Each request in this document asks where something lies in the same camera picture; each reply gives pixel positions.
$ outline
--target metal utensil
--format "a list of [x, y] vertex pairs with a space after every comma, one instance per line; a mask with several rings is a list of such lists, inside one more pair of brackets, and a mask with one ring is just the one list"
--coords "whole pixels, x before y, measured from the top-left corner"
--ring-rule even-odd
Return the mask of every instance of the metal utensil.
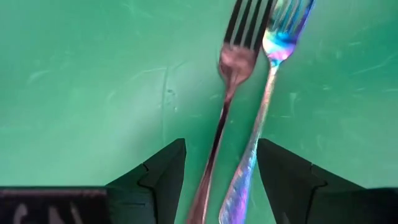
[[[266, 7], [262, 6], [261, 3], [262, 0], [248, 0], [238, 23], [238, 16], [243, 5], [243, 0], [237, 0], [231, 19], [229, 20], [219, 61], [220, 73], [226, 84], [224, 105], [210, 156], [188, 214], [187, 223], [189, 224], [205, 223], [211, 178], [229, 106], [237, 87], [252, 74], [261, 48], [261, 39], [271, 13], [273, 0], [268, 0]], [[251, 20], [248, 21], [251, 8], [253, 7], [254, 11], [251, 14]]]
[[262, 40], [270, 69], [253, 131], [220, 210], [221, 224], [244, 223], [257, 141], [262, 133], [279, 65], [292, 55], [314, 0], [278, 0]]

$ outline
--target dark object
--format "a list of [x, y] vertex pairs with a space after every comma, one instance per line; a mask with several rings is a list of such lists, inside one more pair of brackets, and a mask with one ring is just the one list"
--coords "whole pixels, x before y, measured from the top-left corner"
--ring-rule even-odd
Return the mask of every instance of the dark object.
[[277, 224], [398, 223], [397, 189], [364, 189], [266, 139], [257, 160]]
[[185, 141], [178, 139], [107, 185], [113, 223], [173, 224], [184, 178]]
[[0, 188], [0, 223], [174, 223], [185, 155], [178, 139], [105, 187]]

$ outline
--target fork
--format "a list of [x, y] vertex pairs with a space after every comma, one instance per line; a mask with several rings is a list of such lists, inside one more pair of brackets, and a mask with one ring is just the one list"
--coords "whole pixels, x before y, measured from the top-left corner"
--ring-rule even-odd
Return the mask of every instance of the fork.
[[270, 69], [253, 131], [229, 185], [220, 210], [220, 224], [241, 224], [246, 219], [251, 177], [256, 164], [257, 141], [268, 112], [279, 65], [290, 57], [307, 21], [314, 0], [278, 0], [262, 40]]
[[[238, 16], [243, 5], [243, 0], [236, 1], [221, 48], [219, 61], [219, 70], [226, 85], [223, 109], [221, 110], [221, 117], [205, 171], [188, 214], [188, 224], [205, 223], [213, 169], [220, 148], [220, 141], [229, 106], [237, 87], [252, 74], [261, 48], [262, 36], [264, 35], [269, 15], [271, 14], [273, 1], [268, 0], [264, 9], [264, 7], [261, 7], [262, 0], [248, 0], [239, 24]], [[254, 12], [251, 20], [248, 21], [252, 6], [254, 6]]]

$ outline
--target fork tines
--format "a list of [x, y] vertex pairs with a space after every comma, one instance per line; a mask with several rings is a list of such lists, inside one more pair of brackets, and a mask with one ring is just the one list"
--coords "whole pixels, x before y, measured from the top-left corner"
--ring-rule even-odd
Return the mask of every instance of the fork tines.
[[[243, 5], [243, 0], [237, 0], [231, 19], [229, 20], [224, 42], [259, 51], [262, 37], [267, 28], [269, 16], [274, 7], [274, 1], [275, 0], [267, 0], [267, 5], [264, 9], [261, 4], [263, 0], [248, 0], [238, 25], [237, 21], [241, 6]], [[251, 20], [248, 22], [251, 7], [254, 4], [256, 5], [254, 12], [252, 13]]]

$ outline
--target iridescent fork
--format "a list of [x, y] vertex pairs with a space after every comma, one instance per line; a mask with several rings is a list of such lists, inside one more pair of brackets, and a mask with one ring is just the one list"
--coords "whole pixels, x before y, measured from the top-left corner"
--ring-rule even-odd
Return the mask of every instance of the iridescent fork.
[[279, 65], [292, 55], [314, 0], [278, 0], [265, 31], [262, 46], [270, 69], [253, 131], [220, 210], [221, 224], [242, 224], [246, 219], [251, 177], [256, 164], [257, 141], [268, 111]]

